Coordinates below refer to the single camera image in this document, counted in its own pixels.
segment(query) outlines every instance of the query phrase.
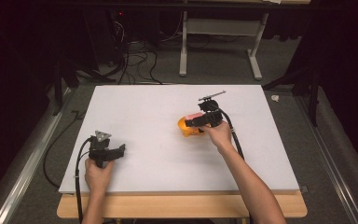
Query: gray carpet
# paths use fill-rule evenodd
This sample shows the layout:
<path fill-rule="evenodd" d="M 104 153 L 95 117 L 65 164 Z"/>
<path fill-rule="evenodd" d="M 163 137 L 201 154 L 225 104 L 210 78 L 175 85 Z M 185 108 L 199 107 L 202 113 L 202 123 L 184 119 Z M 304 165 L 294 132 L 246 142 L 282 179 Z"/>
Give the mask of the gray carpet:
<path fill-rule="evenodd" d="M 179 46 L 161 45 L 159 48 L 150 47 L 158 53 L 158 62 L 153 70 L 154 77 L 163 83 L 181 84 L 266 84 L 284 74 L 298 43 L 297 40 L 280 42 L 275 39 L 263 40 L 257 59 L 264 76 L 262 81 L 255 81 L 252 77 L 250 64 L 244 54 L 243 46 L 251 46 L 248 38 L 240 41 L 229 42 L 212 41 L 204 48 L 192 48 L 188 51 L 187 77 L 179 77 Z M 202 46 L 202 40 L 189 42 L 194 47 Z M 142 44 L 134 45 L 132 49 L 140 49 Z M 123 77 L 123 84 L 136 84 L 150 82 L 143 77 L 148 76 L 153 66 L 153 54 L 148 54 L 145 64 L 140 66 L 138 74 L 136 63 L 137 57 L 131 58 L 131 66 L 128 73 Z M 102 70 L 109 68 L 102 64 Z M 95 85 L 98 81 L 82 79 L 82 84 L 76 90 L 74 98 L 66 107 L 62 119 L 55 130 L 52 139 L 55 139 L 71 122 L 76 114 L 87 110 Z M 329 173 L 324 167 L 320 149 L 307 123 L 306 117 L 301 113 L 296 98 L 289 90 L 290 87 L 282 87 L 275 91 L 266 91 L 266 97 L 277 124 L 287 155 L 292 163 L 298 184 L 304 189 L 304 199 L 308 207 L 308 214 L 303 218 L 288 219 L 288 223 L 351 223 L 342 206 L 335 186 Z M 271 94 L 279 94 L 280 102 L 270 100 Z M 337 162 L 337 167 L 342 171 L 344 178 L 349 184 L 354 200 L 358 204 L 358 156 L 351 147 L 347 136 L 342 131 L 337 118 L 329 108 L 328 101 L 323 93 L 319 98 L 318 123 L 324 141 L 331 149 L 332 155 Z M 58 138 L 47 156 L 47 168 L 51 179 L 60 183 L 67 162 L 72 153 L 77 133 L 81 127 L 81 120 L 75 121 Z M 0 185 L 0 206 L 9 193 L 18 174 L 33 149 L 33 142 L 24 146 L 19 156 L 14 160 L 7 176 Z M 57 206 L 61 194 L 52 187 L 43 175 L 41 164 L 35 171 L 34 178 L 23 196 L 21 203 L 14 213 L 10 223 L 77 223 L 76 220 L 60 219 L 56 215 Z"/>

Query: yellow object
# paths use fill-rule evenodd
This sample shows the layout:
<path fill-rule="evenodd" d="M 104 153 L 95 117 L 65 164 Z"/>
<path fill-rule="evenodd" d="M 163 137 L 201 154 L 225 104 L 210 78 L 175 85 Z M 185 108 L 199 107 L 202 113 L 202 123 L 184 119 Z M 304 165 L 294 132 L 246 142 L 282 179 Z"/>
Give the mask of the yellow object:
<path fill-rule="evenodd" d="M 204 132 L 200 132 L 199 128 L 196 127 L 186 127 L 185 124 L 186 117 L 182 117 L 178 121 L 178 126 L 180 130 L 182 131 L 182 134 L 184 137 L 189 137 L 190 135 L 203 135 Z"/>

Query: white paper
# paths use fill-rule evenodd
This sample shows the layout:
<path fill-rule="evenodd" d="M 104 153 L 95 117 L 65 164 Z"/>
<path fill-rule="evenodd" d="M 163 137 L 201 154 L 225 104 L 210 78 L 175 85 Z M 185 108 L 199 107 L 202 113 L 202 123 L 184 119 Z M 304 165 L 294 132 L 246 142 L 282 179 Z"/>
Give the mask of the white paper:
<path fill-rule="evenodd" d="M 75 192 L 78 151 L 96 130 L 112 134 L 109 148 L 126 144 L 124 157 L 115 163 L 109 192 L 238 190 L 209 136 L 183 137 L 177 126 L 181 117 L 200 112 L 199 98 L 222 90 L 227 93 L 213 99 L 229 115 L 246 161 L 271 189 L 297 190 L 260 86 L 164 85 L 95 88 L 60 192 Z M 89 191 L 85 158 L 79 163 L 82 192 Z"/>

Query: desk leg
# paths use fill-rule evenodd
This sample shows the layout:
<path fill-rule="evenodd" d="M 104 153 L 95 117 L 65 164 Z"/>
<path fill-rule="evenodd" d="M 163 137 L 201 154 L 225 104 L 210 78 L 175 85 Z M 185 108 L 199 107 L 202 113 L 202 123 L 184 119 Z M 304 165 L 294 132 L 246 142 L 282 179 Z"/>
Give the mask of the desk leg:
<path fill-rule="evenodd" d="M 185 77 L 187 73 L 187 12 L 183 12 L 182 50 L 180 52 L 179 76 Z"/>
<path fill-rule="evenodd" d="M 257 34 L 255 37 L 255 45 L 252 49 L 248 49 L 249 61 L 251 63 L 254 77 L 256 80 L 261 80 L 263 78 L 261 76 L 260 68 L 258 67 L 258 63 L 257 63 L 257 59 L 255 58 L 255 54 L 257 53 L 258 46 L 260 45 L 260 41 L 261 41 L 261 37 L 264 33 L 264 29 L 266 28 L 268 17 L 269 17 L 268 13 L 263 14 L 263 18 L 261 19 L 260 25 L 258 26 Z"/>

